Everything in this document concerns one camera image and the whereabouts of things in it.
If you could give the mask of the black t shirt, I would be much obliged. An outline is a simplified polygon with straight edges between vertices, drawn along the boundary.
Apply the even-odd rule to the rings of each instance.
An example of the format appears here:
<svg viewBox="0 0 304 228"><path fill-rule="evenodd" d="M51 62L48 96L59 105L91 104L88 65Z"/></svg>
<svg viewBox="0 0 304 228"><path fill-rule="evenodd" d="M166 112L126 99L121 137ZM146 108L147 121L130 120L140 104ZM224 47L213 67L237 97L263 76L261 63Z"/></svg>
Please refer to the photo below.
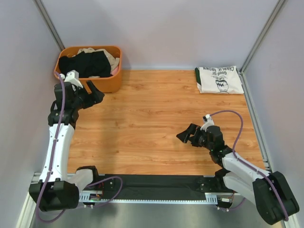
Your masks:
<svg viewBox="0 0 304 228"><path fill-rule="evenodd" d="M79 73L80 78L111 76L111 65L104 51L81 52L74 57L62 56L59 58L58 67L64 75L75 70Z"/></svg>

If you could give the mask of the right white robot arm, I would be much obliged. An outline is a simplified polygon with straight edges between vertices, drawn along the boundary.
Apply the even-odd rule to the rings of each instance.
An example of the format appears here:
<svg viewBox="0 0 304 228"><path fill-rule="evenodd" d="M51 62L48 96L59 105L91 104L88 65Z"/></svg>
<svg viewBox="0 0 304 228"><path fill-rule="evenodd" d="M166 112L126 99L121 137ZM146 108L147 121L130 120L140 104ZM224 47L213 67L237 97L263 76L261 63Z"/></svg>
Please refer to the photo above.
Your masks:
<svg viewBox="0 0 304 228"><path fill-rule="evenodd" d="M192 123L176 136L183 143L208 149L212 161L224 173L214 179L215 188L221 192L230 189L242 195L255 205L269 225L299 212L299 204L285 176L247 163L225 144L220 127L213 125L202 129Z"/></svg>

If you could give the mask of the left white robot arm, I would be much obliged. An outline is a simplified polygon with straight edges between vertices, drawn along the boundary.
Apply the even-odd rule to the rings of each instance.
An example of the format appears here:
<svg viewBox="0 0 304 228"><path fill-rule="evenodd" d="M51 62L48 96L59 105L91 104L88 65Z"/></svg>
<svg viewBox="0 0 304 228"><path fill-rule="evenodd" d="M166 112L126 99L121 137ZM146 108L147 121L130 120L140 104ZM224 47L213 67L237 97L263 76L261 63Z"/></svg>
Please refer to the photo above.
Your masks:
<svg viewBox="0 0 304 228"><path fill-rule="evenodd" d="M70 144L79 118L78 112L101 103L104 97L104 93L91 80L86 84L89 92L71 82L54 86L56 99L47 118L47 156L38 182L29 187L29 194L41 211L74 209L82 190L96 190L100 185L95 166L79 167L73 177L67 176Z"/></svg>

